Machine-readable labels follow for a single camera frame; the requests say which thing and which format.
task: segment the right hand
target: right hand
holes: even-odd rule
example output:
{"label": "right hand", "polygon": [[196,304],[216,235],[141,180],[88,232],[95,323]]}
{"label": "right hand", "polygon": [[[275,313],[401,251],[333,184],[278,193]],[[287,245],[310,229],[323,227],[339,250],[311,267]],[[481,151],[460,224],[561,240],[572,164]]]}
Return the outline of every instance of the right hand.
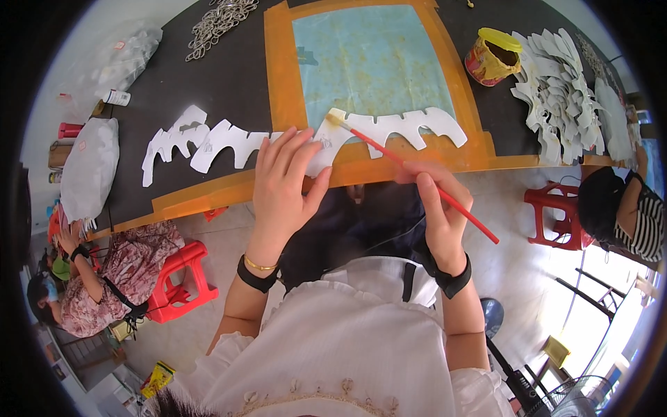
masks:
{"label": "right hand", "polygon": [[466,253],[461,239],[468,219],[440,199],[436,184],[466,210],[472,207],[472,196],[447,168],[435,162],[407,161],[396,181],[416,182],[426,212],[426,244],[438,269],[452,276],[466,268]]}
{"label": "right hand", "polygon": [[81,243],[76,224],[72,226],[72,233],[69,232],[69,226],[65,226],[60,229],[60,232],[58,232],[56,236],[58,238],[58,244],[60,244],[61,248],[67,252],[67,255],[71,255],[72,252],[74,252],[74,249]]}

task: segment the hand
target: hand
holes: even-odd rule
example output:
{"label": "hand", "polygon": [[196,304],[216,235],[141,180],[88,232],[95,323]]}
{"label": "hand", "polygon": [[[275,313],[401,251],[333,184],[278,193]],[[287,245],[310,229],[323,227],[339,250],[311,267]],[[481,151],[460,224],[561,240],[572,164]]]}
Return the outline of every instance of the hand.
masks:
{"label": "hand", "polygon": [[461,239],[468,219],[440,199],[436,183],[468,211],[472,207],[470,191],[444,166],[434,162],[407,161],[399,172],[399,183],[416,182],[426,212],[426,244],[438,269],[452,276],[466,268],[466,253]]}
{"label": "hand", "polygon": [[255,166],[255,229],[246,256],[261,266],[273,266],[290,237],[312,218],[329,187],[331,167],[322,170],[307,196],[301,194],[303,176],[321,142],[306,143],[308,128],[291,127],[275,142],[264,138]]}
{"label": "hand", "polygon": [[[73,231],[76,232],[77,228],[73,226]],[[67,252],[68,255],[71,255],[72,252],[74,252],[74,249],[79,246],[81,243],[81,238],[79,237],[79,234],[76,233],[74,236],[72,236],[71,233],[69,233],[69,227],[61,227],[60,232],[56,233],[56,236],[58,238],[58,243],[60,246],[63,248],[65,252]]]}

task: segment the floral dress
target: floral dress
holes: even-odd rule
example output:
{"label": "floral dress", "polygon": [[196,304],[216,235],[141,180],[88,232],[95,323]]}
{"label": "floral dress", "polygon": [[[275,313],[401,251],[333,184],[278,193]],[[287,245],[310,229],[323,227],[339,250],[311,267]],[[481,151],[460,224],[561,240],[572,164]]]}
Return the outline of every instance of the floral dress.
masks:
{"label": "floral dress", "polygon": [[[185,245],[176,225],[167,220],[115,234],[99,273],[135,305],[148,300],[167,257]],[[72,278],[62,299],[62,328],[79,338],[92,336],[130,311],[101,278],[102,299],[96,303],[81,277]]]}

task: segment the white bottle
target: white bottle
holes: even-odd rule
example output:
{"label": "white bottle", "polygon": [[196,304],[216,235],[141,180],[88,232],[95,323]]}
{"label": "white bottle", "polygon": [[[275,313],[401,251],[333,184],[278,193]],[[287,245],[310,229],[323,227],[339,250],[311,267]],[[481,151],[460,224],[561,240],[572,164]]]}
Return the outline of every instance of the white bottle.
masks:
{"label": "white bottle", "polygon": [[97,94],[99,98],[102,99],[105,103],[108,104],[118,104],[118,105],[127,105],[131,97],[130,93],[125,91],[118,91],[114,89],[107,90],[106,92],[101,92]]}

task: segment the yellow lid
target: yellow lid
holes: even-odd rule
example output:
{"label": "yellow lid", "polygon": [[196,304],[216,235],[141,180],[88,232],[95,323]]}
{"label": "yellow lid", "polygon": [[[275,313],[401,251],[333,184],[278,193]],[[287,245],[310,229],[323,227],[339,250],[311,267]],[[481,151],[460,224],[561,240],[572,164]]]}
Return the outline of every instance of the yellow lid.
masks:
{"label": "yellow lid", "polygon": [[501,32],[497,29],[483,27],[477,32],[477,34],[485,41],[489,41],[494,45],[498,45],[506,51],[521,53],[521,51],[524,50],[524,48],[521,46],[521,43],[519,43],[515,37],[512,37],[511,35],[508,35],[507,33]]}

